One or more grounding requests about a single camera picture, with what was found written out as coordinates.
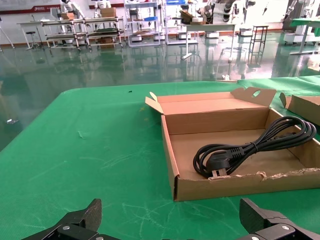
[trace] cardboard lid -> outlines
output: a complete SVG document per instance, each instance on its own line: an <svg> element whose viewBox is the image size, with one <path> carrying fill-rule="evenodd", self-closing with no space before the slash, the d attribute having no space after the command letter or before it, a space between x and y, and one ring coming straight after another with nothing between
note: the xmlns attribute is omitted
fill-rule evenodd
<svg viewBox="0 0 320 240"><path fill-rule="evenodd" d="M285 96L281 93L280 99L289 111L320 125L320 96Z"/></svg>
<svg viewBox="0 0 320 240"><path fill-rule="evenodd" d="M268 108L275 89L249 87L232 92L213 92L185 95L145 97L145 103L164 115L206 113L232 109Z"/></svg>

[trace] coiled cable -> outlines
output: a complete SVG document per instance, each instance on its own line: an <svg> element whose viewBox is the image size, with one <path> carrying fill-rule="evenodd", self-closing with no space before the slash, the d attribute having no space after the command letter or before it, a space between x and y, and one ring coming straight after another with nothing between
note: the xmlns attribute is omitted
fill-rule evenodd
<svg viewBox="0 0 320 240"><path fill-rule="evenodd" d="M299 126L299 132L289 132L277 136L280 132ZM201 147L193 158L195 171L205 178L213 176L213 171L225 169L226 174L233 173L249 156L258 152L277 151L293 148L312 140L317 134L316 127L295 116L284 116L274 121L255 141L244 145L209 144Z"/></svg>

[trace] cardboard box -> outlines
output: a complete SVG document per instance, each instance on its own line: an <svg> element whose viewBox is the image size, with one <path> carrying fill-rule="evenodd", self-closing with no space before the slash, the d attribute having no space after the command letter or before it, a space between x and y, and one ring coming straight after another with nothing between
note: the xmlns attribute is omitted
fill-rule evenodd
<svg viewBox="0 0 320 240"><path fill-rule="evenodd" d="M98 42L100 44L109 44L109 45L100 45L100 48L102 48L102 49L114 49L115 48L115 45L112 44L114 42L112 37L99 38Z"/></svg>
<svg viewBox="0 0 320 240"><path fill-rule="evenodd" d="M191 22L190 22L190 25L205 25L205 24L206 24L205 21L197 21L197 22L191 21Z"/></svg>
<svg viewBox="0 0 320 240"><path fill-rule="evenodd" d="M110 8L102 8L101 9L101 16L103 18L114 18L117 16L117 11L115 7Z"/></svg>
<svg viewBox="0 0 320 240"><path fill-rule="evenodd" d="M320 126L320 96L285 96L281 93L280 99L286 109Z"/></svg>
<svg viewBox="0 0 320 240"><path fill-rule="evenodd" d="M273 89L249 87L232 92L146 97L162 114L163 145L175 201L268 193L320 187L320 143L258 152L229 176L206 179L193 167L196 152L207 144L255 141L282 117L269 105ZM288 131L297 132L298 127Z"/></svg>
<svg viewBox="0 0 320 240"><path fill-rule="evenodd" d="M75 19L75 15L72 12L61 13L61 17L63 18L63 20L74 20Z"/></svg>

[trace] green floor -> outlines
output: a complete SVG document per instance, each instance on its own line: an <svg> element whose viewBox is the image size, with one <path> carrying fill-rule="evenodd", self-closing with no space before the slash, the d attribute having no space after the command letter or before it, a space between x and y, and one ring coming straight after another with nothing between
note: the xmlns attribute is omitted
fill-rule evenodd
<svg viewBox="0 0 320 240"><path fill-rule="evenodd" d="M252 57L248 43L238 43L228 63L231 37L219 44L201 38L188 60L184 45L25 51L5 48L0 54L0 150L43 111L61 92L74 88L132 84L219 81L319 74L320 55L290 56L299 46L284 46L283 34L270 33L263 54ZM306 50L314 49L307 45ZM8 119L18 120L7 124Z"/></svg>

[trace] green table cover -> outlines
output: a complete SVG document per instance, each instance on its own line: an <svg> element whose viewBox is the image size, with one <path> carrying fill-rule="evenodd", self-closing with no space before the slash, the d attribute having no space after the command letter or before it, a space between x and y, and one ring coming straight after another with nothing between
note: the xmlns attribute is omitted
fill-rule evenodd
<svg viewBox="0 0 320 240"><path fill-rule="evenodd" d="M99 232L124 240L230 240L247 232L243 196L173 202L156 95L275 88L319 95L320 77L177 82L63 92L0 153L0 239L15 240L53 226L65 213L101 198ZM275 98L273 107L280 109ZM247 196L320 233L320 189Z"/></svg>
<svg viewBox="0 0 320 240"><path fill-rule="evenodd" d="M309 23L320 23L320 19L311 19L311 18L295 18L292 20L290 27L303 26ZM314 30L314 35L320 37L320 28L316 27Z"/></svg>

